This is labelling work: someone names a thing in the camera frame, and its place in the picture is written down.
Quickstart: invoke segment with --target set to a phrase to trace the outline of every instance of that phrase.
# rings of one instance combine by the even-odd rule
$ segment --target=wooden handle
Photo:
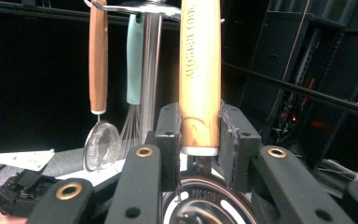
[[[105,0],[98,0],[106,5]],[[106,111],[107,97],[107,13],[91,6],[89,14],[89,100],[91,112]]]
[[[219,146],[220,42],[219,1],[183,0],[179,105],[184,147]]]

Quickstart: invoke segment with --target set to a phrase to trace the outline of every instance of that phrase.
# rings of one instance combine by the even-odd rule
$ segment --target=whisk
[[[144,49],[144,21],[143,14],[131,14],[127,34],[127,102],[130,104],[129,112],[124,122],[120,138],[122,150],[119,160],[126,158],[132,147],[140,145],[140,106],[142,61]]]

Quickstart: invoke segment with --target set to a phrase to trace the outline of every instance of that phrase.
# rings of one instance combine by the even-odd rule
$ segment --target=teal handle
[[[141,14],[139,22],[136,21],[136,15],[130,15],[127,33],[127,102],[131,105],[141,103],[144,22],[144,14]]]

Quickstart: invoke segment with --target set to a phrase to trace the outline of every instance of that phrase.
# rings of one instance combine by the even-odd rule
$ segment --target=brass grommet
[[[60,200],[72,199],[75,198],[75,196],[80,193],[81,189],[82,189],[81,184],[77,182],[71,182],[64,186],[61,186],[57,190],[56,197]]]
[[[153,154],[153,149],[149,147],[141,147],[136,150],[136,155],[139,157],[148,157]]]
[[[286,157],[286,152],[284,152],[283,150],[278,149],[278,148],[270,148],[268,150],[268,154],[270,156],[273,156],[273,157],[276,157],[276,158],[284,158],[284,157]]]

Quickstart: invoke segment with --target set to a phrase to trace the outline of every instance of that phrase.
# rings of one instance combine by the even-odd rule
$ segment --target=mesh strainer
[[[94,125],[84,146],[83,167],[96,171],[109,167],[117,161],[121,139],[115,125],[100,121]]]

